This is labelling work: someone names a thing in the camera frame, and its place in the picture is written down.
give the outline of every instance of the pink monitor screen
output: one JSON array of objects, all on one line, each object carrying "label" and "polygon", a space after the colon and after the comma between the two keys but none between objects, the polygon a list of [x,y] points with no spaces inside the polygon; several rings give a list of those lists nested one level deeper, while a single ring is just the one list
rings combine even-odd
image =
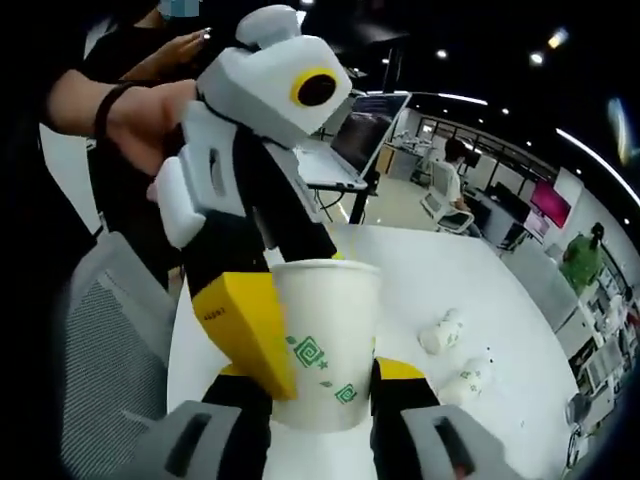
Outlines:
[{"label": "pink monitor screen", "polygon": [[547,182],[538,182],[531,197],[531,203],[540,209],[558,227],[564,227],[569,217],[571,205]]}]

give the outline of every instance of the cup rim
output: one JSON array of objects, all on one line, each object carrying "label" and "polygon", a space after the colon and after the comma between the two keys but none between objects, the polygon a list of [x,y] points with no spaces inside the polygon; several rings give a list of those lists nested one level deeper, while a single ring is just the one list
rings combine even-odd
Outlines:
[{"label": "cup rim", "polygon": [[368,263],[356,262],[354,260],[333,260],[333,259],[312,259],[312,260],[299,260],[297,262],[280,263],[271,267],[273,273],[283,270],[306,270],[311,268],[339,268],[348,270],[361,270],[380,274],[380,269],[369,265]]}]

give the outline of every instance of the ceiling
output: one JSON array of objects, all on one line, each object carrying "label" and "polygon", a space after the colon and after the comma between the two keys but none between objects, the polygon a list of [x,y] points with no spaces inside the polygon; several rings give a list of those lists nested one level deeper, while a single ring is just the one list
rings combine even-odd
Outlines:
[{"label": "ceiling", "polygon": [[[635,132],[640,124],[635,73],[640,42],[637,35],[632,38],[636,27],[632,5],[620,2],[617,6],[615,1],[597,8],[560,2],[503,5],[316,0],[308,19],[314,22],[313,33],[330,43],[337,39],[346,66],[367,73],[354,81],[360,90],[382,89],[387,68],[382,59],[391,48],[399,47],[403,57],[397,90],[446,92],[487,101],[483,106],[414,95],[412,107],[503,138],[553,166],[574,173],[579,169],[587,188],[639,247],[638,205],[596,160],[555,130],[561,128],[588,145],[640,192],[640,158],[623,167],[607,119],[607,102],[618,97]],[[621,10],[623,5],[628,11]],[[359,24],[367,25],[371,38],[363,41]],[[567,30],[569,38],[552,50],[547,40],[559,27]],[[407,36],[393,38],[403,32]],[[364,45],[376,35],[383,41]],[[447,59],[436,56],[439,49],[447,51]],[[529,61],[534,51],[545,56],[539,67]],[[502,113],[503,108],[509,110],[508,115]],[[631,221],[628,226],[625,218]]]}]

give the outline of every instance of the laptop screen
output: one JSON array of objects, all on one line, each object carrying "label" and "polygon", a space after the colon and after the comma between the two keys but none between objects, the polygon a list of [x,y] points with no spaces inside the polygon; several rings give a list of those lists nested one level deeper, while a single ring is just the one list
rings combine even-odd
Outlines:
[{"label": "laptop screen", "polygon": [[362,173],[408,100],[407,94],[358,97],[331,148]]}]

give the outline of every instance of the laptop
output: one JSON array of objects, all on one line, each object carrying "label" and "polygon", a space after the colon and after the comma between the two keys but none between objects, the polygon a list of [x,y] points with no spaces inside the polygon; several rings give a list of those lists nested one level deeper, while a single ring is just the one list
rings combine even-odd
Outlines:
[{"label": "laptop", "polygon": [[305,183],[312,188],[366,189],[365,175],[410,99],[406,93],[356,98],[331,144],[310,139],[295,148]]}]

